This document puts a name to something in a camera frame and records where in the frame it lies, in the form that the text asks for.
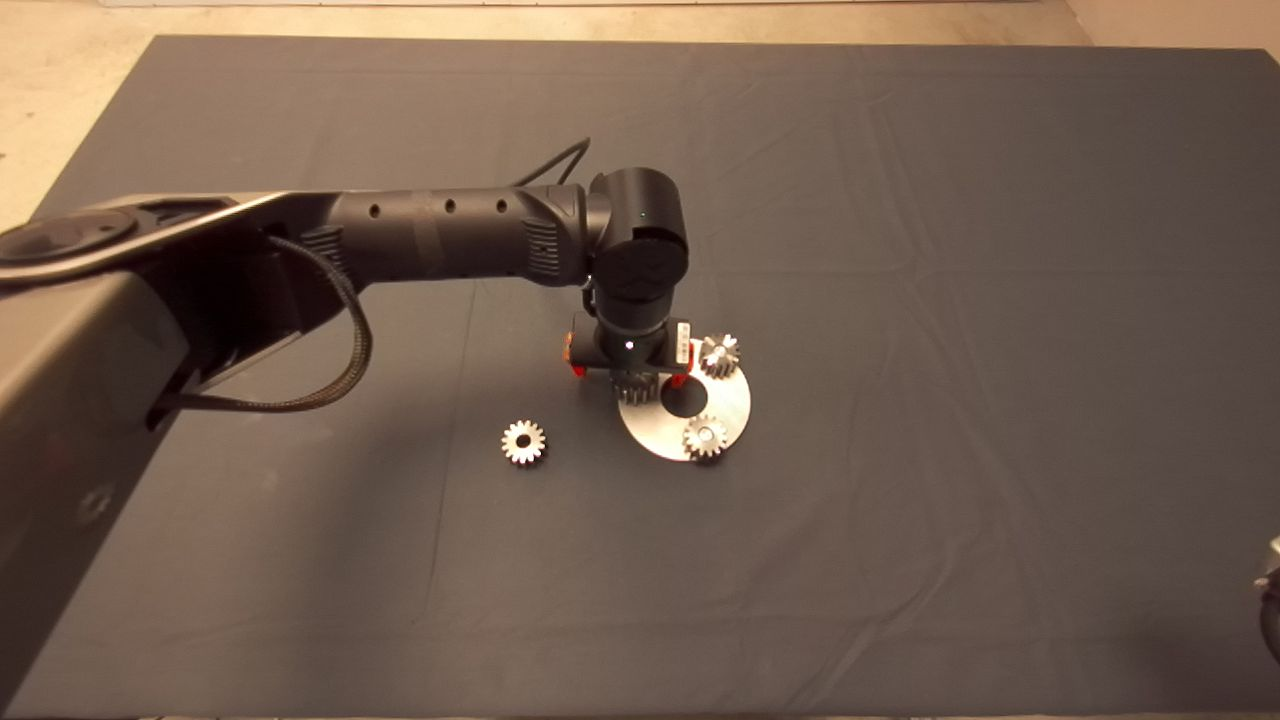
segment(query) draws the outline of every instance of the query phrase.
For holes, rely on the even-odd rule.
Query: beige floor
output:
[[[205,717],[179,717],[174,715],[160,717],[142,717],[141,720],[210,720]],[[285,720],[282,717],[218,717],[212,720]],[[288,720],[321,720],[316,719],[288,719]],[[347,717],[344,720],[383,720],[379,717]],[[477,717],[433,717],[431,720],[499,720]],[[502,720],[530,720],[522,717],[508,717]],[[588,720],[581,717],[543,717],[541,720]],[[991,720],[983,717],[883,717],[883,716],[799,716],[799,715],[630,715],[616,720]],[[1280,720],[1276,714],[1245,714],[1245,712],[1187,712],[1160,715],[1153,712],[1135,712],[1132,715],[1006,715],[1002,720]]]
[[[157,33],[1088,45],[1065,0],[646,8],[129,8],[0,0],[0,229],[24,222]]]
[[[1070,0],[1096,45],[1263,47],[1280,58],[1276,0]]]

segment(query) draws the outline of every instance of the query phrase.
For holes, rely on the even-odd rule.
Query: dark gray cloth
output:
[[[590,135],[680,184],[754,414],[660,461],[561,361],[575,290],[371,288],[351,397],[179,419],[10,714],[1280,710],[1277,129],[1261,51],[160,38],[44,213]]]

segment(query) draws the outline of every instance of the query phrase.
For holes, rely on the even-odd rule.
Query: spur gear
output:
[[[532,420],[520,420],[502,433],[502,454],[512,465],[527,468],[547,452],[547,433]]]
[[[719,457],[728,447],[728,430],[712,415],[699,415],[685,428],[685,451],[695,462]]]
[[[707,377],[723,379],[733,374],[742,360],[737,338],[724,333],[703,338],[703,354],[698,364]]]
[[[613,393],[627,405],[644,405],[658,400],[657,373],[631,373],[614,370],[609,373],[613,380]]]

